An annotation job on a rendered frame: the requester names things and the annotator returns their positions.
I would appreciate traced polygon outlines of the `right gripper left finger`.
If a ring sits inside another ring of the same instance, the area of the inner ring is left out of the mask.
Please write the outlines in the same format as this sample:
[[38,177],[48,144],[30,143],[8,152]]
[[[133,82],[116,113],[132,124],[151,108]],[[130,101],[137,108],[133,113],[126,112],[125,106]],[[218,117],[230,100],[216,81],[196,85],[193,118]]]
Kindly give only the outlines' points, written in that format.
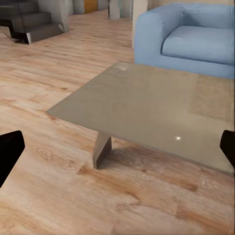
[[20,130],[0,136],[0,188],[25,149]]

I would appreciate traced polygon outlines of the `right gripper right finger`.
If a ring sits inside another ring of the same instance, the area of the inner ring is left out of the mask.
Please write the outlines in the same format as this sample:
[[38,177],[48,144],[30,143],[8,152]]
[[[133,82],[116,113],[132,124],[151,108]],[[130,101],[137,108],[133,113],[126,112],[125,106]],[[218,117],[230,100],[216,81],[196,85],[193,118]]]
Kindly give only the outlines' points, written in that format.
[[229,162],[235,169],[235,132],[225,130],[223,131],[221,141],[220,141],[220,149],[227,157]]

